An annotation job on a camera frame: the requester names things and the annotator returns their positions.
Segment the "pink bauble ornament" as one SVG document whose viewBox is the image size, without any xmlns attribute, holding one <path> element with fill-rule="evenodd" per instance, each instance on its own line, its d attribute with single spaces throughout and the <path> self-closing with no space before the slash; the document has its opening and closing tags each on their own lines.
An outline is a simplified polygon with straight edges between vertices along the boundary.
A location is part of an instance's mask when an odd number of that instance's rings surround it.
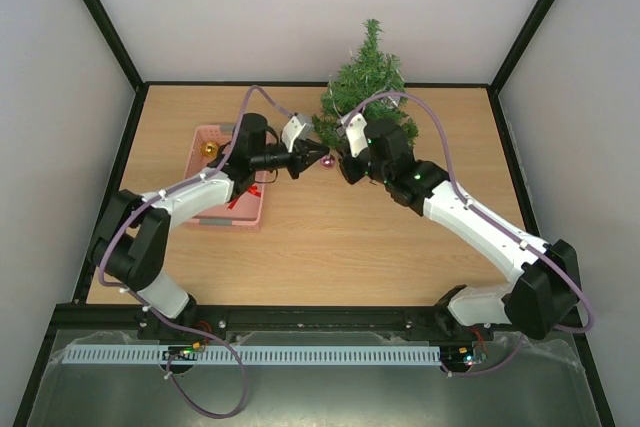
<svg viewBox="0 0 640 427">
<path fill-rule="evenodd" d="M 327 154 L 322 157 L 321 165 L 325 168 L 332 168 L 335 165 L 336 159 L 333 154 Z"/>
</svg>

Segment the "clear led string lights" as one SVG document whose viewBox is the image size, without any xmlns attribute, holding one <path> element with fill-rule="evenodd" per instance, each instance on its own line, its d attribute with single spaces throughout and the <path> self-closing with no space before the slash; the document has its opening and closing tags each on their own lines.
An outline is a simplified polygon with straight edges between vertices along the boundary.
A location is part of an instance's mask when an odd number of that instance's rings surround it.
<svg viewBox="0 0 640 427">
<path fill-rule="evenodd" d="M 379 47 L 362 45 L 329 80 L 327 90 L 320 97 L 318 118 L 333 123 L 373 95 L 402 91 L 405 81 L 400 65 L 397 55 L 384 53 Z"/>
</svg>

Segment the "small green christmas tree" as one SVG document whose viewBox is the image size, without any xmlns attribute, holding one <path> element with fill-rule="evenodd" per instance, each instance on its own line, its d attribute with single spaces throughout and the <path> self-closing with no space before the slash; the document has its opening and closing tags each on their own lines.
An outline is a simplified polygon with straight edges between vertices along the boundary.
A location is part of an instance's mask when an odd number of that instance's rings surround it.
<svg viewBox="0 0 640 427">
<path fill-rule="evenodd" d="M 362 101 L 384 92 L 403 92 L 405 81 L 400 72 L 400 59 L 380 47 L 381 23 L 377 19 L 364 22 L 365 37 L 357 54 L 341 65 L 337 77 L 328 82 L 320 97 L 320 111 L 312 116 L 314 131 L 320 142 L 336 149 L 342 141 L 338 133 L 340 120 Z M 396 95 L 369 103 L 363 112 L 366 121 L 390 118 L 405 132 L 410 145 L 419 135 L 416 122 L 405 112 L 407 100 Z"/>
</svg>

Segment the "gold bauble ornament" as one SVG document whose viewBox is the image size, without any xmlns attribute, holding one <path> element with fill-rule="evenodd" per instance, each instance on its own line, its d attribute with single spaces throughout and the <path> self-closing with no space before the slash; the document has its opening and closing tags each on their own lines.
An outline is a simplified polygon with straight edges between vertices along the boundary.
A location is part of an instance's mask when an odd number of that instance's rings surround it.
<svg viewBox="0 0 640 427">
<path fill-rule="evenodd" d="M 200 152 L 204 158 L 216 158 L 219 151 L 219 145 L 213 141 L 203 142 L 200 146 Z"/>
</svg>

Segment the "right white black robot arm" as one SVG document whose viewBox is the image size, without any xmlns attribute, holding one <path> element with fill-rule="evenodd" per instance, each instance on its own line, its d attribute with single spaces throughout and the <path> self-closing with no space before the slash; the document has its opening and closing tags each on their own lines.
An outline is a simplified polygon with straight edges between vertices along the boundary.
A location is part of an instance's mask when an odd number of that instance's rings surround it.
<svg viewBox="0 0 640 427">
<path fill-rule="evenodd" d="M 503 275 L 490 287 L 456 286 L 438 304 L 436 326 L 455 339 L 470 326 L 511 325 L 542 340 L 578 302 L 577 253 L 566 241 L 549 243 L 487 209 L 431 161 L 415 158 L 402 128 L 390 119 L 345 116 L 339 133 L 340 170 L 349 184 L 363 177 L 384 185 L 391 198 L 447 228 Z"/>
</svg>

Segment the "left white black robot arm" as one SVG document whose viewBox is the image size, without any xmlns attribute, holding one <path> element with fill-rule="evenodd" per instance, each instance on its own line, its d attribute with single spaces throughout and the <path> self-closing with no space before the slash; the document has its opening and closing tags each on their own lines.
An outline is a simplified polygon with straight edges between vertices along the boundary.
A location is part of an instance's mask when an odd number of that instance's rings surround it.
<svg viewBox="0 0 640 427">
<path fill-rule="evenodd" d="M 172 229 L 207 209 L 237 201 L 259 172 L 286 170 L 297 179 L 328 154 L 309 139 L 311 126 L 295 114 L 281 133 L 257 113 L 242 116 L 232 137 L 205 167 L 170 187 L 144 195 L 114 194 L 91 238 L 87 259 L 99 278 L 123 289 L 166 327 L 198 335 L 197 304 L 163 270 Z"/>
</svg>

